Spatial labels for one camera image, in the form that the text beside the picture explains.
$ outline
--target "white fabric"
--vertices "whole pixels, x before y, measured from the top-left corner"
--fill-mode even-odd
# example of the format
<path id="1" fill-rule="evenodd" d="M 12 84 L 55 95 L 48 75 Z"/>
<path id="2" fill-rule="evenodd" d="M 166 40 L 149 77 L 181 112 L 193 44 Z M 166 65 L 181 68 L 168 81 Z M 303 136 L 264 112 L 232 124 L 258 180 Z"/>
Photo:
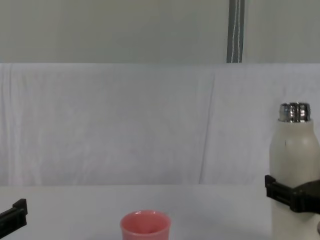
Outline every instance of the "white fabric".
<path id="1" fill-rule="evenodd" d="M 211 66 L 10 67 L 0 105 L 9 185 L 199 183 Z"/>
<path id="2" fill-rule="evenodd" d="M 170 240 L 271 236 L 263 185 L 1 187 L 0 193 L 1 213 L 19 198 L 28 206 L 27 226 L 6 240 L 121 240 L 121 218 L 141 209 L 171 218 Z"/>
<path id="3" fill-rule="evenodd" d="M 201 183 L 263 185 L 283 102 L 309 102 L 320 137 L 319 64 L 233 64 L 214 72 Z"/>
<path id="4" fill-rule="evenodd" d="M 320 1 L 246 0 L 243 63 L 320 63 Z"/>
<path id="5" fill-rule="evenodd" d="M 320 136 L 319 79 L 318 64 L 0 64 L 0 182 L 263 184 L 282 102 L 310 102 Z"/>

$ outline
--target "cup rim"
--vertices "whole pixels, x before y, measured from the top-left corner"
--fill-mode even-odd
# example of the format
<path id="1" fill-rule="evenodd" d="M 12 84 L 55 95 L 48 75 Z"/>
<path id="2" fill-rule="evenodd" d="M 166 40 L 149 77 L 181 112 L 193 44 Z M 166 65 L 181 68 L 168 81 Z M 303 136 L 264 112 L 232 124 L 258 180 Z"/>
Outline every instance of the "cup rim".
<path id="1" fill-rule="evenodd" d="M 123 227 L 123 221 L 126 217 L 130 216 L 130 215 L 133 215 L 133 214 L 137 214 L 137 213 L 143 213 L 143 212 L 153 212 L 155 214 L 159 214 L 161 215 L 162 217 L 164 217 L 167 222 L 168 222 L 168 226 L 166 226 L 164 229 L 160 230 L 160 231 L 156 231 L 156 232 L 152 232 L 152 233 L 137 233 L 137 232 L 133 232 L 133 231 L 129 231 L 127 229 L 125 229 Z M 120 228 L 123 232 L 129 234 L 129 235 L 132 235 L 132 236 L 137 236 L 137 237 L 149 237 L 149 236 L 155 236 L 155 235 L 159 235 L 165 231 L 167 231 L 171 226 L 171 219 L 170 217 L 168 217 L 165 213 L 161 212 L 161 211 L 157 211 L 157 210 L 152 210 L 152 209 L 144 209 L 144 210 L 138 210 L 138 211 L 132 211 L 128 214 L 126 214 L 120 221 Z"/>

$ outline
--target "white cloth backdrop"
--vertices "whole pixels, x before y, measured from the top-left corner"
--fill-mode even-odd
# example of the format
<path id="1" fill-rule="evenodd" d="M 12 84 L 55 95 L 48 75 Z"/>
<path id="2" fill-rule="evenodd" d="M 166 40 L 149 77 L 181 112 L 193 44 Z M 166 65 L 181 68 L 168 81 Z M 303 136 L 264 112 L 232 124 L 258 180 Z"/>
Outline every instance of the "white cloth backdrop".
<path id="1" fill-rule="evenodd" d="M 9 185 L 199 182 L 211 66 L 3 68 L 1 169 Z"/>
<path id="2" fill-rule="evenodd" d="M 319 0 L 246 0 L 243 63 L 320 63 Z"/>
<path id="3" fill-rule="evenodd" d="M 1 185 L 263 184 L 319 64 L 0 64 Z"/>

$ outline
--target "thermos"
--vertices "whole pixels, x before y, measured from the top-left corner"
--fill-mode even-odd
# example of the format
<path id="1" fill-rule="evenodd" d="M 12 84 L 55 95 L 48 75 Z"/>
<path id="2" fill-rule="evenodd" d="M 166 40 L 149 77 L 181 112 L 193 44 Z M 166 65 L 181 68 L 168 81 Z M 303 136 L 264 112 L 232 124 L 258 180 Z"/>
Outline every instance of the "thermos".
<path id="1" fill-rule="evenodd" d="M 270 175 L 289 188 L 320 179 L 320 146 L 305 102 L 283 103 L 270 144 Z M 271 200 L 272 240 L 319 240 L 320 215 Z"/>

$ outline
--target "pink cup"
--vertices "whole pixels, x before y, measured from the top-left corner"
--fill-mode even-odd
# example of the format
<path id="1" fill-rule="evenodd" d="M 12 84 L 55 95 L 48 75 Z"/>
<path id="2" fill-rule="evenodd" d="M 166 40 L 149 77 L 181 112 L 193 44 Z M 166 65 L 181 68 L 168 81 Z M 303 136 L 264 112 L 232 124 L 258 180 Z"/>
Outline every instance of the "pink cup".
<path id="1" fill-rule="evenodd" d="M 120 222 L 123 240 L 168 240 L 170 218 L 154 210 L 134 211 Z"/>

